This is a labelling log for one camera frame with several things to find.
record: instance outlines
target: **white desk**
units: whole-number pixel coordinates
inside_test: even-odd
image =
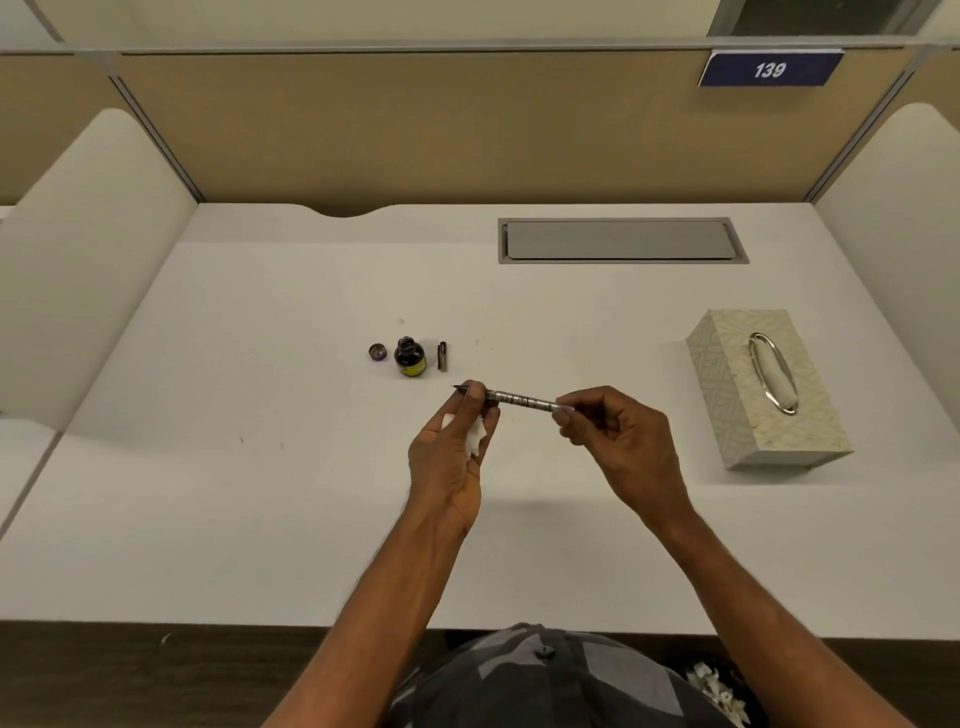
[[[516,216],[729,216],[750,265],[499,265]],[[722,469],[684,338],[784,307],[856,454]],[[406,379],[367,347],[449,344]],[[671,417],[692,497],[815,631],[960,638],[960,436],[812,207],[202,205],[0,544],[0,618],[330,624],[467,376],[609,383]],[[544,414],[504,407],[432,621],[709,632],[694,593]]]
[[[0,221],[11,209],[0,205]],[[0,524],[27,487],[55,434],[43,425],[0,415]]]

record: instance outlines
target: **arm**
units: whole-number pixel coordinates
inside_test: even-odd
[[[410,496],[320,650],[264,724],[374,726],[440,602],[480,508],[480,462],[499,410],[484,415],[478,459],[464,442],[484,408],[482,384],[454,394],[410,446]],[[453,422],[441,431],[445,413]]]
[[[910,728],[737,563],[686,493],[666,417],[611,387],[558,399],[561,434],[583,445],[613,491],[690,580],[723,644],[782,728]]]

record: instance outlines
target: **number sign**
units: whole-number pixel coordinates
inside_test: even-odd
[[[841,50],[713,51],[700,85],[823,85],[842,58]]]

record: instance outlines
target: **tissue box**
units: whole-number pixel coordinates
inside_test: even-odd
[[[754,360],[755,332],[774,342],[799,397],[787,415],[767,396]],[[853,452],[817,370],[784,310],[710,310],[686,337],[727,469],[753,465],[815,468]]]

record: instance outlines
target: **pen barrel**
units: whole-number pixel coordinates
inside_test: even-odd
[[[538,400],[536,397],[524,397],[523,395],[514,395],[510,392],[490,392],[498,402],[504,404],[515,404],[518,407],[529,407],[530,409],[539,409],[543,412],[554,412],[561,409],[561,405],[554,401]]]

